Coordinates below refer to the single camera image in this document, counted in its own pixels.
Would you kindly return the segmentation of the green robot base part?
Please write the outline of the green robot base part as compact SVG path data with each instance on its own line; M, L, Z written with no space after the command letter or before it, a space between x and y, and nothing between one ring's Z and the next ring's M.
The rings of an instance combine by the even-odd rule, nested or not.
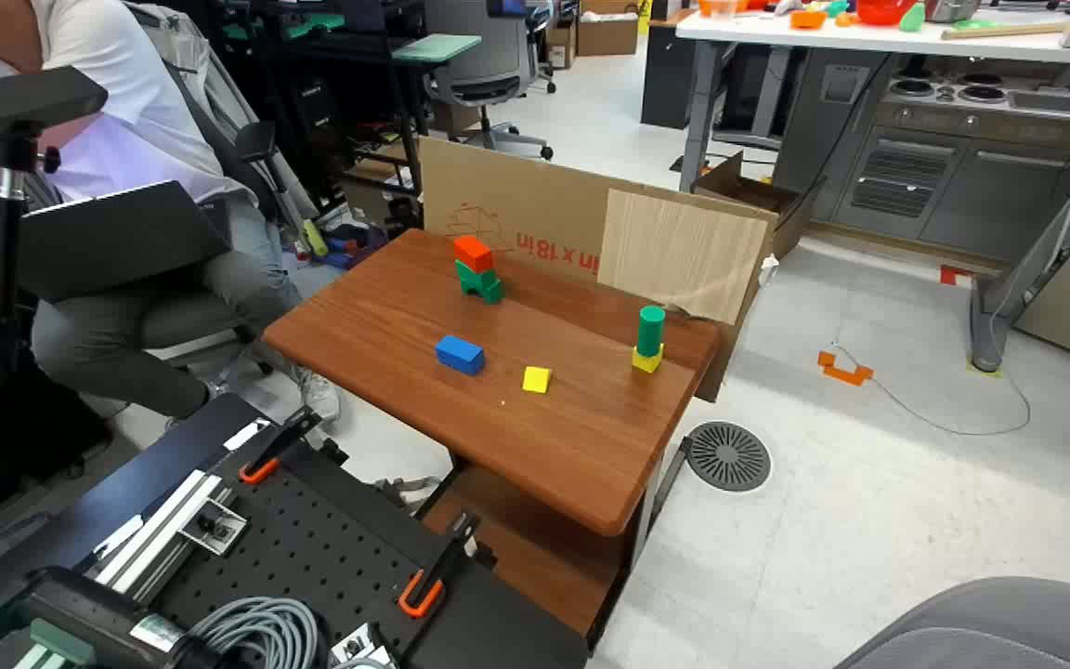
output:
M83 669L175 669L191 645L169 617L59 564L31 574L0 620Z

